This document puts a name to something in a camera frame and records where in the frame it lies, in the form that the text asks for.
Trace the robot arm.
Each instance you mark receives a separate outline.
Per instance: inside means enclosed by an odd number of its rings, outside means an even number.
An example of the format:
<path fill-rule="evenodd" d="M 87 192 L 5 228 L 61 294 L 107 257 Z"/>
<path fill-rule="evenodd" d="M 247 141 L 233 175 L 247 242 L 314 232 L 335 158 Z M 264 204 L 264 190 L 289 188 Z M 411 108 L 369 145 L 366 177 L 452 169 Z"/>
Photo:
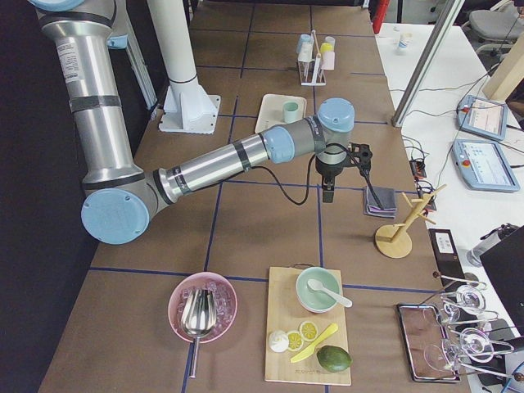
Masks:
<path fill-rule="evenodd" d="M 42 31 L 54 41 L 88 172 L 81 210 L 85 229 L 106 244 L 141 236 L 180 197 L 213 187 L 270 160 L 341 154 L 354 127 L 346 99 L 326 100 L 315 115 L 275 125 L 172 169 L 145 173 L 133 161 L 107 41 L 120 5 L 109 1 L 37 1 Z"/>

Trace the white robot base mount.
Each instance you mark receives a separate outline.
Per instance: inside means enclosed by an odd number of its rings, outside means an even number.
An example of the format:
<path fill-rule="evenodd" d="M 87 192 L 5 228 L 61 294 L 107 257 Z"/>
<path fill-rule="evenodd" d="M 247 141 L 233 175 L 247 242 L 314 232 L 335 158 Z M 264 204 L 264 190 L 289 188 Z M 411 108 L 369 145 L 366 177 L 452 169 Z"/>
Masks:
<path fill-rule="evenodd" d="M 221 97 L 207 94 L 199 83 L 183 3 L 154 0 L 147 5 L 169 79 L 159 129 L 213 133 Z"/>

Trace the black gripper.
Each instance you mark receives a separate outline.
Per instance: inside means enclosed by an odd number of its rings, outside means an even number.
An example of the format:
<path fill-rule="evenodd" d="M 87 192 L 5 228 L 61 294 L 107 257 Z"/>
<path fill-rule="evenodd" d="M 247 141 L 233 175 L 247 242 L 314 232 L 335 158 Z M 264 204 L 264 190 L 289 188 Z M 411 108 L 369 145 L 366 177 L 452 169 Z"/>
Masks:
<path fill-rule="evenodd" d="M 323 203 L 333 203 L 335 193 L 335 178 L 345 168 L 347 153 L 341 151 L 325 151 L 315 157 L 315 169 L 321 175 Z"/>

